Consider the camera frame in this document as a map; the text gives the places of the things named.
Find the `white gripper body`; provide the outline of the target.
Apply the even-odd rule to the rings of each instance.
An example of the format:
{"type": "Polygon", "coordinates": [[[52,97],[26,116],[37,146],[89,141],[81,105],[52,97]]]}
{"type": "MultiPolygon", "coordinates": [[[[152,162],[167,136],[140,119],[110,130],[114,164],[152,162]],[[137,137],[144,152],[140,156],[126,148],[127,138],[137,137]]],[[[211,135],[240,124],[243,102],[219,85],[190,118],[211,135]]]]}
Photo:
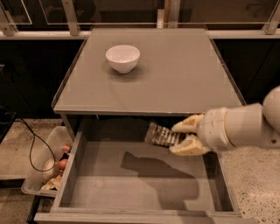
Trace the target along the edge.
{"type": "Polygon", "coordinates": [[[233,150],[226,133],[225,119],[227,108],[217,108],[207,111],[199,121],[197,137],[202,144],[213,151],[233,150]]]}

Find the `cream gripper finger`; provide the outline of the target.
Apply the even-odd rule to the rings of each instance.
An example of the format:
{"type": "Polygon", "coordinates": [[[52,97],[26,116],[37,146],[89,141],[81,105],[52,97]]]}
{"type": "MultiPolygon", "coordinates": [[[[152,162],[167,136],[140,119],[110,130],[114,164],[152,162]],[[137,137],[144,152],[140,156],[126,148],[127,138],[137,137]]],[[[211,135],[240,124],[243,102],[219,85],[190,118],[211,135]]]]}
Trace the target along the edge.
{"type": "Polygon", "coordinates": [[[181,143],[175,144],[169,148],[171,153],[177,156],[200,156],[211,151],[195,135],[188,135],[181,143]]]}
{"type": "Polygon", "coordinates": [[[191,115],[183,121],[174,124],[171,130],[178,133],[196,133],[203,117],[203,114],[191,115]]]}

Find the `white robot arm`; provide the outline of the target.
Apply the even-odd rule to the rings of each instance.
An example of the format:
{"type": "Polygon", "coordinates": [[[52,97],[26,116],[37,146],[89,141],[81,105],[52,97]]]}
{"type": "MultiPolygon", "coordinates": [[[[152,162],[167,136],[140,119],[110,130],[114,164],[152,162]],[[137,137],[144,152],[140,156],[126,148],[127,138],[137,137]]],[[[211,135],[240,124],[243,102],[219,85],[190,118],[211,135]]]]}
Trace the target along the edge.
{"type": "Polygon", "coordinates": [[[222,153],[245,146],[279,149],[280,87],[269,91],[263,103],[210,109],[187,117],[171,130],[187,134],[181,143],[170,148],[179,156],[222,153]]]}

